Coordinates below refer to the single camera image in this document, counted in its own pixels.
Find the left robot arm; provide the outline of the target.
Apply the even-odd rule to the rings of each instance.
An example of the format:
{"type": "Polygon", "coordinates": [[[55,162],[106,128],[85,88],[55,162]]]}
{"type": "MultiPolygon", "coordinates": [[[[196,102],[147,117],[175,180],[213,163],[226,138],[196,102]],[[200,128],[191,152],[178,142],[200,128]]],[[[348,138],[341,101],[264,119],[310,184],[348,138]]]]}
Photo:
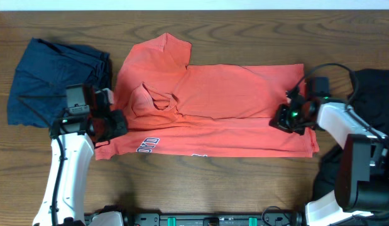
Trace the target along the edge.
{"type": "Polygon", "coordinates": [[[84,195],[95,145],[125,135],[126,119],[120,110],[111,110],[114,98],[108,88],[71,85],[65,96],[67,107],[50,128],[52,163],[33,225],[123,225],[117,210],[85,216],[84,195]]]}

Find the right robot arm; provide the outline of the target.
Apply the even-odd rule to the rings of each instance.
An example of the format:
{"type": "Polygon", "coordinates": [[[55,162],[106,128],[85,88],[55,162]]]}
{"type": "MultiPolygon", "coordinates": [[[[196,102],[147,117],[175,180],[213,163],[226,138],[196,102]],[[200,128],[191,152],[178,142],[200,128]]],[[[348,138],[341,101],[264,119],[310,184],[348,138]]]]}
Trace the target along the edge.
{"type": "Polygon", "coordinates": [[[328,132],[342,149],[335,188],[305,206],[306,225],[340,225],[351,220],[384,221],[389,212],[389,137],[368,125],[345,101],[316,91],[286,93],[270,126],[301,136],[306,129],[328,132]]]}

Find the red orange t-shirt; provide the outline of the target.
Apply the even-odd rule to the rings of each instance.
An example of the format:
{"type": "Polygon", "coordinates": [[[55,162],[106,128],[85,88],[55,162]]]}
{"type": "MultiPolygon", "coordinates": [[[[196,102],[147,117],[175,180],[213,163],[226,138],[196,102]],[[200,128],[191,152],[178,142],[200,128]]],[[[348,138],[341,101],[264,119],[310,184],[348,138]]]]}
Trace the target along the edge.
{"type": "Polygon", "coordinates": [[[191,48],[169,33],[132,47],[114,91],[128,133],[99,146],[96,159],[127,153],[309,158],[318,152],[313,130],[299,135],[270,126],[303,65],[191,65],[191,48]]]}

